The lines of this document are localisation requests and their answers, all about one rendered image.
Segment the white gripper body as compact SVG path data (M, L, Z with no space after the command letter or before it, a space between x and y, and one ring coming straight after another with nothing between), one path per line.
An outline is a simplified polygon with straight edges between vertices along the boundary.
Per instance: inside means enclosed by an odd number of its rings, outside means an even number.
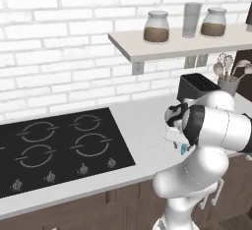
M176 142L178 144L178 148L181 147L182 144L189 144L188 140L185 138L184 134L181 133L177 128L174 127L166 127L165 128L165 136L164 138L170 142Z

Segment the grey utensil pot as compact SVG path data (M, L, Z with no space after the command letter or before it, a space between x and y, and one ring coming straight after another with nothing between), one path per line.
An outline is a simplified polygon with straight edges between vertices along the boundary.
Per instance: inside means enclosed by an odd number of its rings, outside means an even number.
M218 86L220 89L228 92L231 96L235 96L238 85L239 79L237 77L228 76L226 81L223 78L218 79Z

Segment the pale spatula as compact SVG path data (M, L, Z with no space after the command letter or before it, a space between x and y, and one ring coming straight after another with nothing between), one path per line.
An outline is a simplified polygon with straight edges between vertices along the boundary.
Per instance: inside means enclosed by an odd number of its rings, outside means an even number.
M244 76L252 74L252 65L248 65L244 68L244 74L238 78L238 81L240 81Z

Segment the black toaster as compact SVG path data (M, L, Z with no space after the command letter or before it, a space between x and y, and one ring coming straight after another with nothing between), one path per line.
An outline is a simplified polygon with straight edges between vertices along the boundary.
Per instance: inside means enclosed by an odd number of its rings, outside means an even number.
M219 90L220 87L199 73L186 74L180 77L177 99L198 99L208 92Z

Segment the brown cupboard door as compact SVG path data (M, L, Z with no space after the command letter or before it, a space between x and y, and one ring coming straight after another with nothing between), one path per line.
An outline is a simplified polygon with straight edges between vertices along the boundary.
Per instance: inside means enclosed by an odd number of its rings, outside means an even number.
M192 219L199 228L243 214L251 207L252 160L247 160L244 154L231 157L222 178L224 184L217 204L212 205L212 199L216 196L216 193L212 193L204 209L197 204L193 210Z
M166 204L155 194L151 180L116 189L115 197L124 205L126 230L153 230Z
M78 228L105 204L105 193L100 193L0 220L0 230L70 229L71 226Z

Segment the pale spoon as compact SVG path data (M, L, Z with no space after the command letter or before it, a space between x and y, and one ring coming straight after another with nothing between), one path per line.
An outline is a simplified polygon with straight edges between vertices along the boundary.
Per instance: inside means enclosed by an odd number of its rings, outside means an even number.
M217 76L219 76L221 79L224 79L224 74L223 74L224 69L223 69L222 63L217 62L217 63L214 65L213 70L214 70L214 72L215 72L215 74L216 74Z

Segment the metal whisk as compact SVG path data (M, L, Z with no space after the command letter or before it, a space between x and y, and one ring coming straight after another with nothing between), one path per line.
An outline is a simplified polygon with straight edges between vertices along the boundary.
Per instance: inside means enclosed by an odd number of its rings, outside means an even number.
M231 55L227 55L225 53L222 53L218 57L218 61L222 64L222 66L224 68L224 77L223 77L223 79L226 81L227 80L228 71L229 71L230 67L233 64L233 58L232 58Z

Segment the pale ladle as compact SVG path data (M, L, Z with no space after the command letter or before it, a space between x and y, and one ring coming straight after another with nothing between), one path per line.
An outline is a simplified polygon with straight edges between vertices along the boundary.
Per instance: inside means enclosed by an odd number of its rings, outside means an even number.
M236 64L236 66L234 67L234 70L233 70L233 72L232 72L232 74L231 74L231 78L230 78L230 79L233 78L233 76L234 76L234 74L235 74L237 68L242 68L242 67L245 67L245 66L247 66L247 65L251 65L251 62L248 61L248 60L240 60L240 61Z

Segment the glass jar with brown filling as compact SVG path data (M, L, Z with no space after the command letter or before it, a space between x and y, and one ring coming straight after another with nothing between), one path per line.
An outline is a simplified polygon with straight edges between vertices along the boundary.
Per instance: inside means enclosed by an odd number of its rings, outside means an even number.
M164 43L169 39L169 25L166 11L149 11L144 28L144 41Z
M226 27L226 9L209 8L201 26L201 35L210 37L224 36Z

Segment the black hob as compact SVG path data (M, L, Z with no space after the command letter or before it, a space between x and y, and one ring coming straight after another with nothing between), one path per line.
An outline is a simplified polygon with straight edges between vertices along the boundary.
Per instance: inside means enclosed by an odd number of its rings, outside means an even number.
M116 161L114 168L107 161ZM82 164L89 173L78 173ZM0 199L135 164L109 108L0 125ZM56 178L44 178L52 171ZM23 186L14 191L19 179Z

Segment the dark object on shelf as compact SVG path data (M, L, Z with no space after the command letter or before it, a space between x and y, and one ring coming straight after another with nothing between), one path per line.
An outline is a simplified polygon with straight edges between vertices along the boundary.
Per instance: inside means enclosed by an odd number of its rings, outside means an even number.
M252 32L252 1L250 4L250 8L248 11L248 15L247 15L245 24L247 25L246 30Z

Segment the grey wall outlet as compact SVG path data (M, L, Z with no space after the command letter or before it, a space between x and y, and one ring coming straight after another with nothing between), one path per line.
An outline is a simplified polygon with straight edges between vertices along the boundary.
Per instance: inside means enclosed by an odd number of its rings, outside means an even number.
M196 63L196 56L187 56L185 58L184 68L185 69L194 68L195 63Z
M197 57L196 67L205 67L208 61L208 54L199 55Z
M145 62L134 62L132 64L132 75L138 76L144 74Z

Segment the pale wall shelf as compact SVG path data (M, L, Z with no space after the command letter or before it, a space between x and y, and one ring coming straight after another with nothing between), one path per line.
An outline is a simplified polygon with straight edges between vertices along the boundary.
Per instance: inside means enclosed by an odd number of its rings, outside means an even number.
M252 49L252 32L246 30L245 24L227 26L223 37L197 32L193 38L185 38L182 29L171 29L169 41L162 44L145 42L141 30L112 32L108 38L132 63Z

